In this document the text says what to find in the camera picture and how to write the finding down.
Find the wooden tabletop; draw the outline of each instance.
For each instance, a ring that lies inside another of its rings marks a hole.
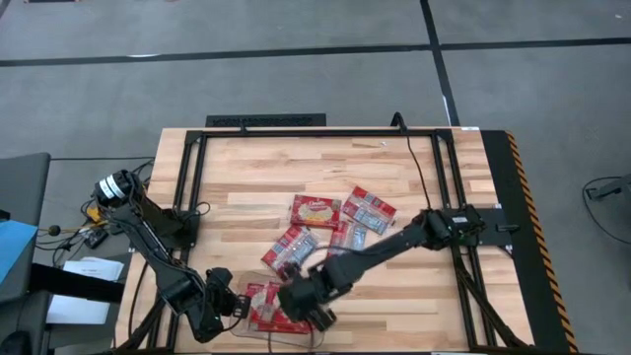
[[[164,208],[173,204],[186,130],[163,130],[148,195]],[[495,188],[479,131],[454,130],[457,158],[467,202],[476,207],[497,203]],[[423,169],[432,207],[441,207],[429,138],[411,138]],[[196,148],[193,148],[184,204]],[[447,148],[442,147],[452,201]],[[288,209],[296,193],[345,200],[355,185],[397,208],[397,221],[386,231],[400,230],[426,207],[418,172],[404,138],[215,138],[207,146],[199,201],[211,204],[201,218],[197,246],[189,265],[201,275],[223,266],[235,278],[250,271],[269,273],[260,258],[289,227]],[[315,231],[327,244],[330,231]],[[378,240],[370,232],[367,245]],[[532,343],[526,310],[513,261],[495,247],[481,247],[480,263],[491,304],[522,340]],[[316,254],[310,262],[321,256]],[[116,323],[116,341],[127,339],[131,301],[144,259],[131,260]],[[138,326],[154,303],[155,275],[148,270],[133,314]],[[480,316],[471,299],[478,342],[484,342]],[[317,351],[431,351],[467,349],[448,250],[413,249],[368,271],[353,291],[331,304],[338,316]],[[161,322],[158,344],[166,342],[168,317]],[[305,351],[274,343],[274,351]],[[175,352],[267,351],[265,341],[223,333],[206,344],[196,342],[185,318],[180,319]]]

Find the blue cloth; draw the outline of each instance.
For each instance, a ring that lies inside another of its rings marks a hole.
[[[0,283],[7,277],[35,232],[36,226],[16,221],[0,222]]]

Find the snack package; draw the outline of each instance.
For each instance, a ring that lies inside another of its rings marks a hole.
[[[345,247],[353,250],[361,250],[364,248],[366,234],[368,230],[359,223],[340,222],[339,228],[333,231],[331,235],[330,246]],[[346,251],[331,248],[328,250],[327,257],[336,254],[342,254]]]
[[[278,290],[280,283],[248,283],[245,294],[251,297],[248,330],[309,334],[309,325],[304,321],[291,322],[280,309]]]
[[[261,260],[283,278],[285,266],[301,264],[316,247],[317,238],[307,227],[291,226]]]
[[[386,231],[396,213],[394,207],[359,186],[348,197],[342,211],[379,235]]]
[[[296,195],[291,223],[313,227],[337,228],[342,201],[330,198]]]

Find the cracker package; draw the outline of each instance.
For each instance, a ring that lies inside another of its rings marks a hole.
[[[396,213],[394,207],[359,186],[348,197],[342,211],[379,235],[386,231]]]
[[[317,237],[305,226],[291,226],[261,259],[278,276],[285,277],[284,268],[303,259],[317,247]]]
[[[352,250],[361,250],[364,248],[367,233],[368,230],[359,223],[342,221],[339,223],[339,227],[333,231],[329,245]],[[344,252],[346,251],[330,248],[326,256],[329,257]]]
[[[311,329],[304,322],[291,322],[280,309],[278,290],[280,283],[248,283],[246,296],[251,297],[248,330],[309,334]]]
[[[339,209],[338,199],[296,195],[292,205],[291,223],[313,227],[337,228]]]

